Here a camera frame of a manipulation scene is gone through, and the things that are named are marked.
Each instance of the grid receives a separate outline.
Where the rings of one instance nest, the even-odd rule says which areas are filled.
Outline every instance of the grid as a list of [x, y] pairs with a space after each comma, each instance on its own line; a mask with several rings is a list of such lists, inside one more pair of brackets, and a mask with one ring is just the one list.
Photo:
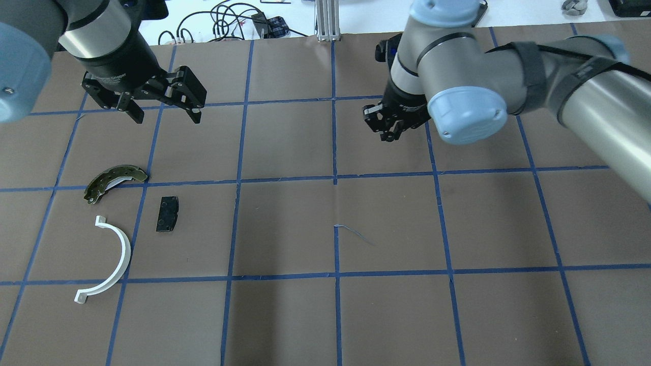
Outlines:
[[[574, 24], [571, 24], [572, 31], [574, 34], [577, 34]], [[497, 46], [497, 37], [493, 29], [490, 29], [490, 34], [495, 46]], [[337, 334], [337, 365], [343, 365], [342, 357], [342, 320], [341, 320], [341, 293], [340, 293], [340, 280], [344, 277], [379, 277], [379, 276], [415, 276], [415, 275], [439, 275], [447, 276], [449, 278], [449, 291], [451, 298], [451, 307], [454, 318], [454, 328], [456, 330], [456, 344], [458, 347], [460, 364], [465, 365], [465, 352], [464, 352], [464, 342], [463, 342], [463, 332], [460, 323], [460, 313], [458, 310], [457, 295], [455, 289], [454, 276], [458, 274], [507, 274], [507, 273], [525, 273], [525, 272], [558, 272], [560, 274], [564, 293], [566, 296], [566, 301], [570, 314], [572, 317], [572, 322], [574, 325], [575, 335], [577, 337], [581, 355], [583, 357], [583, 362], [585, 365], [590, 365], [589, 354], [586, 350], [584, 344], [583, 335], [581, 332], [581, 326], [577, 319], [577, 315], [574, 309], [574, 302], [572, 299], [572, 293], [570, 292], [570, 287], [566, 278], [566, 272], [575, 272], [575, 271], [595, 271], [595, 270], [622, 270], [622, 269], [649, 269], [651, 268], [651, 263], [631, 263], [631, 264], [595, 264], [595, 265], [577, 265], [577, 266], [565, 266], [563, 264], [558, 245], [556, 243], [555, 234], [553, 226], [551, 223], [550, 215], [547, 209], [546, 200], [542, 191], [542, 186], [540, 179], [538, 177], [538, 172], [543, 171], [575, 171], [575, 170], [600, 170], [608, 169], [604, 165], [590, 165], [583, 167], [574, 167], [574, 166], [560, 166], [560, 167], [537, 167], [530, 147], [527, 140], [527, 135], [525, 133], [525, 128], [523, 127], [522, 120], [520, 117], [517, 117], [518, 128], [521, 134], [522, 141], [525, 146], [527, 153], [527, 158], [529, 161], [529, 167], [523, 168], [508, 168], [508, 169], [464, 169], [464, 170], [446, 170], [440, 171], [436, 165], [436, 159], [434, 154], [434, 149], [432, 146], [432, 133], [430, 131], [429, 124], [425, 124], [426, 130], [426, 140], [429, 150], [429, 158], [431, 162], [432, 169], [431, 171], [415, 171], [415, 172], [403, 172], [403, 173], [371, 173], [371, 174], [362, 174], [362, 175], [341, 175], [337, 171], [337, 102], [340, 100], [377, 100], [381, 98], [379, 95], [370, 95], [370, 96], [337, 96], [336, 93], [336, 78], [335, 78], [335, 44], [331, 45], [331, 80], [332, 80], [332, 95], [330, 98], [307, 98], [307, 99], [294, 99], [294, 100], [266, 100], [266, 101], [249, 101], [249, 86], [251, 83], [251, 67], [253, 63], [255, 42], [250, 43], [249, 56], [248, 56], [248, 66], [247, 66], [247, 75], [246, 75], [246, 87], [245, 87], [245, 97], [243, 102], [228, 102], [228, 103], [213, 103], [206, 104], [206, 108], [218, 107], [218, 106], [242, 106], [243, 115], [242, 115], [242, 129], [240, 134], [240, 145], [239, 145], [239, 154], [238, 154], [238, 170], [237, 177], [235, 180], [201, 180], [201, 181], [181, 181], [181, 182], [145, 182], [142, 184], [128, 184], [122, 185], [116, 189], [128, 190], [132, 188], [142, 188], [143, 192], [140, 198], [139, 208], [137, 211], [137, 216], [135, 220], [135, 228], [132, 236], [132, 250], [136, 250], [137, 237], [139, 224], [143, 212], [143, 207], [145, 204], [145, 198], [147, 195], [148, 188], [151, 187], [160, 187], [160, 186], [189, 186], [189, 185], [219, 185], [219, 184], [234, 184], [236, 186], [236, 198], [234, 202], [234, 212], [233, 212], [233, 224], [232, 224], [232, 237], [230, 241], [230, 256], [229, 256], [229, 266], [228, 274], [222, 276], [203, 276], [203, 277], [164, 277], [164, 278], [131, 278], [130, 277], [130, 268], [124, 274], [124, 277], [118, 282], [120, 284], [120, 294], [115, 311], [115, 320], [113, 322], [113, 328], [111, 332], [111, 338], [109, 343], [109, 350], [106, 357], [106, 365], [111, 364], [113, 348], [115, 345], [116, 334], [118, 330], [118, 325], [120, 322], [120, 315], [122, 311], [122, 303], [124, 300], [124, 295], [127, 286], [130, 283], [190, 283], [190, 282], [211, 282], [211, 281], [222, 281], [226, 283], [226, 296], [225, 296], [225, 306], [223, 314], [223, 329], [221, 337], [221, 364], [225, 364], [226, 357], [226, 345], [228, 338], [229, 330], [229, 312], [230, 312], [230, 295], [232, 284], [234, 281], [269, 281], [269, 280], [283, 280], [283, 279], [312, 279], [312, 278], [328, 278], [333, 277], [335, 279], [335, 309], [336, 309], [336, 319], [333, 320], [336, 322], [336, 334]], [[176, 56], [177, 47], [174, 46], [171, 62], [169, 65], [169, 71], [174, 64], [174, 58]], [[3, 342], [0, 347], [0, 361], [2, 360], [7, 342], [11, 336], [12, 327], [14, 325], [14, 320], [16, 318], [16, 313], [21, 303], [21, 298], [23, 296], [24, 290], [28, 286], [42, 286], [42, 285], [84, 285], [84, 284], [96, 284], [101, 282], [101, 279], [82, 279], [82, 280], [29, 280], [29, 274], [33, 266], [36, 252], [38, 250], [42, 235], [44, 232], [46, 221], [55, 198], [55, 195], [58, 191], [66, 190], [84, 190], [85, 186], [62, 186], [59, 185], [61, 175], [63, 173], [68, 154], [70, 152], [70, 147], [75, 138], [77, 127], [79, 125], [79, 120], [82, 118], [85, 113], [116, 113], [114, 111], [106, 111], [103, 109], [85, 109], [85, 104], [87, 101], [87, 95], [84, 95], [82, 103], [77, 111], [54, 111], [54, 112], [38, 112], [32, 113], [32, 115], [76, 115], [76, 121], [74, 127], [72, 128], [72, 133], [68, 140], [66, 152], [64, 154], [61, 166], [59, 168], [59, 174], [57, 175], [57, 180], [54, 186], [48, 187], [32, 187], [32, 188], [0, 188], [0, 192], [23, 192], [23, 191], [51, 191], [51, 197], [49, 198], [49, 203], [46, 208], [46, 213], [42, 220], [38, 236], [32, 250], [32, 255], [30, 257], [27, 269], [25, 271], [22, 281], [2, 281], [0, 286], [20, 286], [18, 297], [14, 305], [14, 310], [12, 312], [11, 319], [8, 323], [7, 330], [4, 334]], [[242, 160], [243, 160], [243, 151], [244, 151], [244, 141], [245, 141], [245, 127], [247, 122], [247, 109], [250, 105], [257, 104], [277, 104], [277, 103], [300, 103], [300, 102], [326, 102], [331, 101], [331, 111], [332, 111], [332, 154], [333, 154], [333, 168], [332, 175], [323, 175], [323, 176], [288, 176], [282, 178], [242, 178]], [[158, 117], [156, 121], [156, 127], [154, 129], [154, 135], [150, 146], [150, 153], [148, 157], [147, 171], [150, 171], [152, 168], [152, 163], [154, 159], [154, 151], [156, 149], [156, 141], [158, 137], [158, 131], [161, 124], [161, 118], [163, 111], [172, 107], [169, 106], [159, 106], [159, 107], [144, 107], [143, 109], [148, 110], [158, 110]], [[536, 190], [538, 192], [538, 198], [540, 200], [540, 206], [544, 213], [545, 222], [547, 225], [547, 230], [549, 237], [551, 238], [551, 245], [555, 253], [555, 259], [557, 262], [556, 266], [539, 266], [539, 267], [515, 267], [515, 268], [455, 268], [452, 263], [452, 258], [450, 255], [450, 245], [447, 238], [447, 227], [445, 221], [445, 210], [444, 205], [441, 200], [441, 188], [439, 183], [439, 177], [444, 175], [481, 175], [481, 174], [499, 174], [499, 173], [531, 173]], [[340, 261], [339, 261], [339, 227], [335, 226], [333, 228], [333, 245], [334, 245], [334, 272], [316, 272], [316, 273], [301, 273], [301, 274], [281, 274], [281, 275], [234, 275], [234, 256], [236, 248], [236, 235], [238, 228], [238, 212], [240, 209], [240, 195], [241, 188], [243, 184], [256, 184], [261, 182], [289, 182], [289, 181], [298, 181], [298, 180], [332, 180], [334, 185], [339, 183], [339, 180], [344, 179], [366, 179], [366, 178], [383, 178], [383, 177], [400, 177], [400, 176], [431, 176], [433, 178], [434, 185], [432, 188], [436, 191], [436, 203], [437, 211], [440, 219], [441, 233], [443, 236], [443, 247], [445, 251], [445, 269], [440, 270], [397, 270], [397, 271], [365, 271], [365, 272], [342, 272], [340, 270]]]

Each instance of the white curved object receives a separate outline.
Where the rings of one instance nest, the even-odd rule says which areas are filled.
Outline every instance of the white curved object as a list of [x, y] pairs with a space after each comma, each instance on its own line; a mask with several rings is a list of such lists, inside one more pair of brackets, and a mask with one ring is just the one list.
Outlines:
[[106, 281], [89, 289], [77, 290], [77, 296], [75, 296], [76, 303], [85, 303], [88, 296], [97, 295], [115, 285], [120, 277], [122, 277], [122, 274], [124, 274], [124, 271], [126, 271], [126, 268], [129, 266], [129, 260], [131, 259], [131, 244], [129, 243], [129, 238], [127, 238], [126, 234], [124, 234], [124, 231], [118, 229], [113, 225], [107, 224], [106, 218], [103, 216], [97, 216], [95, 218], [95, 226], [104, 229], [111, 229], [115, 231], [116, 234], [118, 234], [118, 237], [120, 238], [120, 244], [122, 244], [122, 256], [120, 257], [120, 262], [115, 268], [115, 271], [113, 271], [113, 273], [109, 276], [109, 278], [106, 279]]

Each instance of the gray crumpled object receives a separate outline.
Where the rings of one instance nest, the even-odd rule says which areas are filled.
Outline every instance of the gray crumpled object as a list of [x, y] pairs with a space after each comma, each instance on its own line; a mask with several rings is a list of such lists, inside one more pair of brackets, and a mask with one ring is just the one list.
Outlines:
[[563, 14], [570, 16], [584, 15], [588, 9], [588, 0], [567, 0], [561, 7]]

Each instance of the blue joint cap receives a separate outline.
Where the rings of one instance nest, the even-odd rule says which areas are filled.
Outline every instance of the blue joint cap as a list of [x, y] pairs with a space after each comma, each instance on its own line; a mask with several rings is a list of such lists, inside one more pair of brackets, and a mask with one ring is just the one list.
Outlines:
[[626, 51], [626, 45], [621, 39], [619, 39], [619, 37], [613, 35], [578, 35], [575, 37], [595, 39], [608, 47], [617, 61], [625, 64], [631, 64], [631, 55], [628, 53], [628, 51]]
[[501, 95], [482, 87], [456, 87], [439, 92], [427, 109], [439, 136], [453, 145], [466, 145], [499, 131], [508, 118]]
[[439, 28], [470, 26], [479, 12], [479, 0], [414, 0], [409, 15]]
[[0, 123], [32, 111], [51, 69], [48, 53], [35, 39], [0, 23]]

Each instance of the white floor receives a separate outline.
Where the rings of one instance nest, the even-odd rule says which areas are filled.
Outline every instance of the white floor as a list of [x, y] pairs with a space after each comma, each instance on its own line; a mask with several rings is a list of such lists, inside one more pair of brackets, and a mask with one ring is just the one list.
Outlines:
[[[178, 23], [186, 15], [210, 10], [220, 0], [168, 0], [170, 15], [164, 20], [144, 21], [140, 26], [149, 44], [158, 44], [158, 36], [168, 30], [176, 33]], [[267, 18], [282, 16], [287, 25], [307, 35], [314, 34], [314, 2], [289, 0], [291, 3], [260, 3], [259, 0], [245, 0], [260, 8]], [[586, 23], [592, 21], [622, 20], [613, 14], [608, 0], [589, 0], [588, 10], [582, 16], [562, 14], [563, 0], [488, 0], [488, 11], [479, 27], [498, 27], [508, 25]], [[404, 29], [411, 0], [340, 0], [341, 33], [381, 33], [397, 32]], [[196, 15], [183, 24], [192, 32], [196, 42], [206, 42], [214, 38], [213, 22], [209, 14]], [[245, 38], [258, 38], [253, 34], [251, 22], [244, 25]], [[162, 43], [171, 42], [164, 36]]]

